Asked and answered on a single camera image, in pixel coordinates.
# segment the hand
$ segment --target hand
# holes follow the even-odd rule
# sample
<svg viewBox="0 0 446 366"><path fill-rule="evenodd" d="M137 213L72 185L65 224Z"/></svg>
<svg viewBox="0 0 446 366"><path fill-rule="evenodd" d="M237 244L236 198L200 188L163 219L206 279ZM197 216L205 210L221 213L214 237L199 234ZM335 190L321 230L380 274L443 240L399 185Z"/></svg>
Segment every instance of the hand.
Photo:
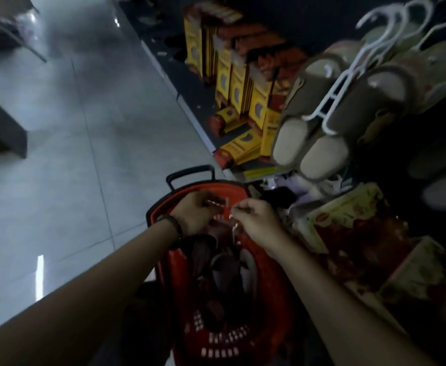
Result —
<svg viewBox="0 0 446 366"><path fill-rule="evenodd" d="M211 191L196 191L187 194L172 210L170 215L179 222L184 236L197 234L215 215L223 213L222 207L210 202L225 203Z"/></svg>
<svg viewBox="0 0 446 366"><path fill-rule="evenodd" d="M250 238L269 253L275 253L289 240L279 217L265 201L246 199L235 204L231 214L243 224Z"/></svg>

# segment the black basket handle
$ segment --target black basket handle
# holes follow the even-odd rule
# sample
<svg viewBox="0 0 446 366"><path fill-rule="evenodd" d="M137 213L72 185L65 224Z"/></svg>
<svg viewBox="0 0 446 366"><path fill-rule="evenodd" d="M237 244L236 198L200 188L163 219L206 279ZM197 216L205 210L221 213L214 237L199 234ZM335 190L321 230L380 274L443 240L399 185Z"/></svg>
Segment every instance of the black basket handle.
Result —
<svg viewBox="0 0 446 366"><path fill-rule="evenodd" d="M199 173L199 172L211 172L211 181L216 180L216 175L214 174L214 167L210 164L206 165L198 165L197 167L191 167L186 168L178 172L174 172L165 178L165 182L167 185L169 185L171 191L175 191L174 187L172 186L172 181L174 181L177 178L181 178L184 176L192 175L193 173Z"/></svg>

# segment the red shopping basket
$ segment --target red shopping basket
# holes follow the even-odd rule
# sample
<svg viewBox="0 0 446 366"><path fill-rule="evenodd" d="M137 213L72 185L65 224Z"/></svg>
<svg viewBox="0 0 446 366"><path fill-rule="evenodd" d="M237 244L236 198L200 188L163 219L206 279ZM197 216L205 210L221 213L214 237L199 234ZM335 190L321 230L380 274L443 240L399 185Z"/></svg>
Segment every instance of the red shopping basket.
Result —
<svg viewBox="0 0 446 366"><path fill-rule="evenodd" d="M172 181L193 173L209 171L211 180L174 189ZM224 218L229 219L233 204L249 197L238 182L216 180L214 167L203 165L184 169L166 178L171 192L147 212L148 226L161 214L170 213L189 192L210 190L228 199ZM204 328L195 280L189 262L180 249L167 251L157 265L157 280L162 284L168 317L174 337L173 353L177 366L214 363L261 365L268 362L289 334L294 321L294 305L287 278L281 267L255 244L247 234L237 236L254 256L258 268L258 293L249 322L228 327L220 333Z"/></svg>

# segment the tiled floor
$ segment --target tiled floor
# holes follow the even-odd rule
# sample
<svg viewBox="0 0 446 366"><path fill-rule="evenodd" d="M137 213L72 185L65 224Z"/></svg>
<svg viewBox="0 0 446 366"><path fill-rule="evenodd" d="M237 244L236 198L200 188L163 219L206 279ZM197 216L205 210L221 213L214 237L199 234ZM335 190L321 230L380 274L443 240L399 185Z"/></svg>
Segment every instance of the tiled floor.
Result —
<svg viewBox="0 0 446 366"><path fill-rule="evenodd" d="M39 256L47 295L141 233L169 173L213 163L106 0L32 2L48 63L0 57L0 104L29 133L27 159L0 155L0 324L35 302Z"/></svg>

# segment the forearm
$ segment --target forearm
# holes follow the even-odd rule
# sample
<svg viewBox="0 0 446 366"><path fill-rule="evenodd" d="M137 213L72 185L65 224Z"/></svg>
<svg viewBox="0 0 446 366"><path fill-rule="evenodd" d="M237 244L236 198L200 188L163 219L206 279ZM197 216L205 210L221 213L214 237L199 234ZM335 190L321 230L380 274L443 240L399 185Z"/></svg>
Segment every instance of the forearm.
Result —
<svg viewBox="0 0 446 366"><path fill-rule="evenodd" d="M0 365L76 364L101 342L177 239L158 222L0 327Z"/></svg>
<svg viewBox="0 0 446 366"><path fill-rule="evenodd" d="M290 237L284 238L276 258L337 366L435 364L336 282Z"/></svg>

